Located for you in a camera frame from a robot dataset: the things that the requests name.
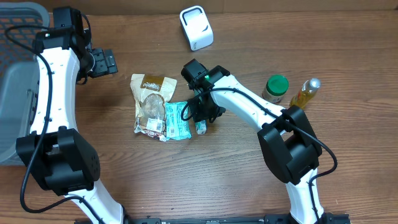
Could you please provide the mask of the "yellow dish soap bottle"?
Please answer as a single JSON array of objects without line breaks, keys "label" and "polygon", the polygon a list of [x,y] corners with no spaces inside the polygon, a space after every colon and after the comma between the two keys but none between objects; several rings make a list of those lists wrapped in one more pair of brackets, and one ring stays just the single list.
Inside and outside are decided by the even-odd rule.
[{"label": "yellow dish soap bottle", "polygon": [[307,80],[300,91],[291,99],[289,106],[298,106],[302,110],[307,103],[317,94],[321,87],[321,81],[317,78]]}]

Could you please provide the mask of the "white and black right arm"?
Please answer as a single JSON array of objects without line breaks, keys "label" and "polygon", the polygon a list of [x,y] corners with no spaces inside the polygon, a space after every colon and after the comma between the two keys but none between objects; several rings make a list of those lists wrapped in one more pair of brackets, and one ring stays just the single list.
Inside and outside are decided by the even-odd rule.
[{"label": "white and black right arm", "polygon": [[315,180],[322,149],[304,111],[264,100],[219,65],[208,70],[193,59],[181,74],[195,94],[186,106],[190,115],[182,119],[212,123],[225,111],[241,118],[257,132],[268,169],[287,188],[287,223],[324,223]]}]

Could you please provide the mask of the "small teal carton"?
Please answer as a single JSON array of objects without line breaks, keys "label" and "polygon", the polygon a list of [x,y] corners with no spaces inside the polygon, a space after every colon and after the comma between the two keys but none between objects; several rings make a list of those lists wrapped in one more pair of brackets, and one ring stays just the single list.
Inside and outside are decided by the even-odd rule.
[{"label": "small teal carton", "polygon": [[205,134],[206,130],[207,130],[206,120],[196,122],[195,130],[196,130],[197,134],[199,134],[199,135]]}]

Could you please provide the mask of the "teal wipes packet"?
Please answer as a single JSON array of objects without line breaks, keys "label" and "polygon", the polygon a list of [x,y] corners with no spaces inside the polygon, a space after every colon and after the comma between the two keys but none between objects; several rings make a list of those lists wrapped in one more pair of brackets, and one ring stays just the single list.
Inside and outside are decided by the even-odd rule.
[{"label": "teal wipes packet", "polygon": [[192,137],[189,122],[184,121],[181,116],[186,104],[186,101],[165,104],[167,140],[183,140]]}]

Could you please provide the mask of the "green lid jar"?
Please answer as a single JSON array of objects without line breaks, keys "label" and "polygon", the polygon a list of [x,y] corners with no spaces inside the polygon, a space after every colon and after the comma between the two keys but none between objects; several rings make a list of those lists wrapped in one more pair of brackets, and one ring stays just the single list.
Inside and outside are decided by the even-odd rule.
[{"label": "green lid jar", "polygon": [[270,103],[279,103],[288,89],[288,79],[282,75],[273,75],[268,79],[262,97]]}]

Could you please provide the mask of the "brown snack bag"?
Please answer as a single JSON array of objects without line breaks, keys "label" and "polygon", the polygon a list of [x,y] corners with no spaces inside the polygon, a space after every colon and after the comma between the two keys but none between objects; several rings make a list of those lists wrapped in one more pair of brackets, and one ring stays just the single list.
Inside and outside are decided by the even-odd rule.
[{"label": "brown snack bag", "polygon": [[142,133],[162,142],[166,137],[166,109],[174,95],[177,80],[134,73],[130,82],[135,100],[134,132]]}]

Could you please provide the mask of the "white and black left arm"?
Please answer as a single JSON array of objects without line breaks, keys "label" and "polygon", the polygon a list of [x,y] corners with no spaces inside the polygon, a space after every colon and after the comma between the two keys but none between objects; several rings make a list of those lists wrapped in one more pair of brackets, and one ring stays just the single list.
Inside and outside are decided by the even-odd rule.
[{"label": "white and black left arm", "polygon": [[91,27],[78,9],[53,10],[53,27],[40,26],[30,48],[39,64],[39,92],[29,134],[16,152],[43,190],[74,202],[89,223],[127,223],[124,207],[100,181],[100,160],[78,132],[75,88],[117,72],[112,51],[91,46]]}]

